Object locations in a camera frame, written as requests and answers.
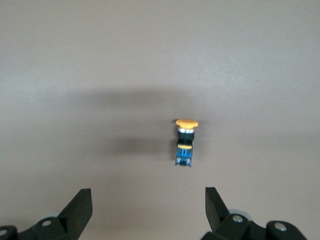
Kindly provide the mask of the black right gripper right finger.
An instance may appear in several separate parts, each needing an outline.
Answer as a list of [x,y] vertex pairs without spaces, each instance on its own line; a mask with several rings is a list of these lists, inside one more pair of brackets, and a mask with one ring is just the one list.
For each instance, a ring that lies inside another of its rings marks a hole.
[[203,240],[305,240],[293,224],[273,220],[266,227],[240,213],[230,213],[215,187],[205,188],[205,213],[211,231]]

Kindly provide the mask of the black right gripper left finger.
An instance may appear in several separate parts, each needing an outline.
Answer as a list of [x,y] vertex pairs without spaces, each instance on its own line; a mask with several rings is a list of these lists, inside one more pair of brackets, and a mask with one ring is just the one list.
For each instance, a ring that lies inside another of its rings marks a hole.
[[46,217],[18,232],[14,225],[0,227],[2,240],[78,240],[93,213],[91,189],[81,189],[58,216]]

